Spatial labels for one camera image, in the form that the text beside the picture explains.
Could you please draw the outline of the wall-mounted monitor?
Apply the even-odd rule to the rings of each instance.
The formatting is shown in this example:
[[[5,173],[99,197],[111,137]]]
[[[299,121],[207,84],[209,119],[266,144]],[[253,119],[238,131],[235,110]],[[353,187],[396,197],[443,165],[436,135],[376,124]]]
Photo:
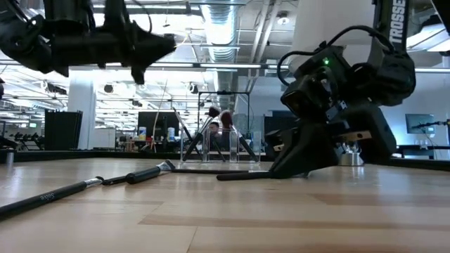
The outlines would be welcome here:
[[[435,122],[432,114],[405,114],[406,130],[408,134],[434,134]]]

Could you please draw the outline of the dark-bristle powder brush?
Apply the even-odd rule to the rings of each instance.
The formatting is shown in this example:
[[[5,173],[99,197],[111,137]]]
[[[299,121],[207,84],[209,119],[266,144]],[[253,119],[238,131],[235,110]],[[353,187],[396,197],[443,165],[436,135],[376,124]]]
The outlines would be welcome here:
[[[186,161],[188,159],[188,156],[194,151],[194,149],[197,147],[197,144],[203,139],[203,133],[206,130],[206,128],[209,126],[209,124],[215,117],[220,115],[220,113],[221,110],[218,107],[214,106],[209,107],[209,112],[207,114],[208,118],[206,122],[203,124],[203,126],[200,128],[198,133],[195,135],[194,139],[191,141],[191,144],[188,146],[186,153],[182,157],[183,161]]]

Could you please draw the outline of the black cabinet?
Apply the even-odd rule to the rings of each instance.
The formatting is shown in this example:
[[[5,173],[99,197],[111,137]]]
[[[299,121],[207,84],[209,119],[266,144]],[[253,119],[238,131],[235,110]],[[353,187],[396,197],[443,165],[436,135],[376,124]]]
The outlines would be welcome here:
[[[82,124],[82,111],[45,111],[45,150],[76,150]]]

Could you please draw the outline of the black monitor screens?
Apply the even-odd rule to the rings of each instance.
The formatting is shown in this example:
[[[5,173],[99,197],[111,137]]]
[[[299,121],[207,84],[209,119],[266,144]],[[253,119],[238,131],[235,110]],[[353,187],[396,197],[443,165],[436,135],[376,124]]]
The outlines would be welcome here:
[[[158,141],[163,136],[167,137],[167,128],[174,127],[176,129],[175,137],[179,136],[180,123],[174,112],[139,112],[138,128],[146,127],[147,137],[155,137]]]

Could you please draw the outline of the person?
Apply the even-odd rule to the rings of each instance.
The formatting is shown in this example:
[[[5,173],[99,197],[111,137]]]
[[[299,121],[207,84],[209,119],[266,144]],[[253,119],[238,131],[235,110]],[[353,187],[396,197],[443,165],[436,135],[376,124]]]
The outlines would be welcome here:
[[[209,124],[209,135],[210,135],[210,149],[220,150],[221,148],[221,134],[219,133],[219,123],[211,122]]]

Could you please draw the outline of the black partition panel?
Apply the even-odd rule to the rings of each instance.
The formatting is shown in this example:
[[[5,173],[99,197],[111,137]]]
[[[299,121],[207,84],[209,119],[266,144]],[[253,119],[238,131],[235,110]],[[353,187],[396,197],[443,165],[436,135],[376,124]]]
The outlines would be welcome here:
[[[295,117],[265,117],[264,129],[273,131],[277,129],[289,129],[297,126]]]

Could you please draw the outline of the large brown-bristle powder brush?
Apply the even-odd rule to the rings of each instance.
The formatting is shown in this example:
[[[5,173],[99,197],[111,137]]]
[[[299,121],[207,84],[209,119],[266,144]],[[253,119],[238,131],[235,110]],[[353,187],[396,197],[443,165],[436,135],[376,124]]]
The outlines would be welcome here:
[[[238,135],[239,143],[242,145],[244,150],[250,155],[251,159],[254,162],[258,162],[258,158],[254,153],[253,149],[247,144],[243,135],[237,130],[237,128],[233,124],[232,114],[229,110],[224,110],[220,116],[221,123],[224,127],[232,129]]]

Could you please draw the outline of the small black makeup brush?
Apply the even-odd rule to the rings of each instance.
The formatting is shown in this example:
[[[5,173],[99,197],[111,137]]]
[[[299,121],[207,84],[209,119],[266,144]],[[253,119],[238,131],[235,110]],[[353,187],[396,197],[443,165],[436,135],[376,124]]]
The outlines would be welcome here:
[[[221,160],[223,162],[225,162],[226,160],[225,160],[224,156],[221,153],[221,148],[219,147],[219,144],[218,144],[218,142],[217,142],[217,140],[216,140],[216,138],[214,136],[211,139],[211,144],[212,144],[212,147],[210,149],[217,151],[219,156],[220,156],[220,158],[221,158]]]

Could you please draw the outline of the flat-head black makeup brush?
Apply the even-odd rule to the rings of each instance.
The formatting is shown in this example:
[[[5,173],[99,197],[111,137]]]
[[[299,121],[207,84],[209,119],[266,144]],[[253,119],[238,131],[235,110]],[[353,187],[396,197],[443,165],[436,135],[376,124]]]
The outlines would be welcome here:
[[[170,160],[165,160],[150,169],[128,173],[125,176],[125,181],[128,184],[137,184],[158,177],[162,172],[170,172],[173,169],[175,169],[175,165]]]

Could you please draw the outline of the silver ventilation duct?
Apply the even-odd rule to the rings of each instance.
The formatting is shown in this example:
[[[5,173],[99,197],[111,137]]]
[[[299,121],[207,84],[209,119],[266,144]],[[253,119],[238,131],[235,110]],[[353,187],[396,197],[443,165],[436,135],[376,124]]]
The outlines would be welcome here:
[[[210,62],[235,63],[237,49],[236,28],[238,24],[238,7],[225,4],[201,6],[205,19],[207,43],[216,46],[208,48]],[[217,70],[217,91],[237,91],[237,73],[231,70]],[[236,95],[219,95],[219,107],[222,110],[234,109]]]

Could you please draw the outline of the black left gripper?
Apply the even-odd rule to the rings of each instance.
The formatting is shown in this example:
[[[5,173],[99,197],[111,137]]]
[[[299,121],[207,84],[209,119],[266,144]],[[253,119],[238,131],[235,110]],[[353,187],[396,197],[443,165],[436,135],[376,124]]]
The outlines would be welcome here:
[[[53,62],[59,66],[97,65],[106,68],[107,63],[120,63],[131,67],[136,84],[144,83],[144,69],[176,50],[172,34],[163,36],[139,31],[139,64],[131,57],[135,52],[136,40],[127,33],[90,32],[78,36],[52,38]]]

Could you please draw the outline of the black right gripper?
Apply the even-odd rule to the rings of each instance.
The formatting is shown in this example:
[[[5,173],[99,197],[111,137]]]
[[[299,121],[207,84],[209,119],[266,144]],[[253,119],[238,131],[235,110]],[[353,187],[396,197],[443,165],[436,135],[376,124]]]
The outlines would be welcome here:
[[[383,112],[374,104],[336,105],[326,111],[327,125],[303,122],[265,135],[266,150],[279,153],[269,170],[272,179],[338,165],[345,144],[357,144],[369,164],[387,160],[397,149]]]

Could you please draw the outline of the long black printed-handle brush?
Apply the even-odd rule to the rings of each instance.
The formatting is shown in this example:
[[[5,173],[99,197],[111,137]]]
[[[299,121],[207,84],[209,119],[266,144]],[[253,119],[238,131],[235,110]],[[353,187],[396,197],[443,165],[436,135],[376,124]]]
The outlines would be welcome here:
[[[63,199],[64,197],[73,195],[75,193],[82,192],[87,188],[101,185],[104,179],[97,176],[93,179],[87,179],[85,181],[80,181],[62,188],[58,188],[47,193],[42,193],[27,199],[10,203],[0,207],[0,221],[9,219],[13,216],[17,216],[24,212],[36,209],[40,206],[46,205],[50,202]]]

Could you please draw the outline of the black metal frame stand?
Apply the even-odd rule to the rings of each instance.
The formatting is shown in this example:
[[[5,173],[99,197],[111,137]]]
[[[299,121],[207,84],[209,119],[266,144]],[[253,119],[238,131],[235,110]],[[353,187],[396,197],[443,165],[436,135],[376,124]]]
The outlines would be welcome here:
[[[250,133],[253,112],[250,105],[250,94],[244,91],[200,91],[198,93],[198,104],[195,123],[199,129],[207,119],[210,106],[219,108],[221,111],[230,110],[233,122],[243,135]]]

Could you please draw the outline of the black desk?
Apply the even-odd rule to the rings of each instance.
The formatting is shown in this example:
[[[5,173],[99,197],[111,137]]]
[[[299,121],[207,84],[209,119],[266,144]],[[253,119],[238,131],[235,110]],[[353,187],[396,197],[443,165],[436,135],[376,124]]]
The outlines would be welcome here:
[[[429,160],[436,159],[438,150],[450,151],[449,145],[398,145],[396,154],[400,154],[402,158],[406,156],[426,156]]]

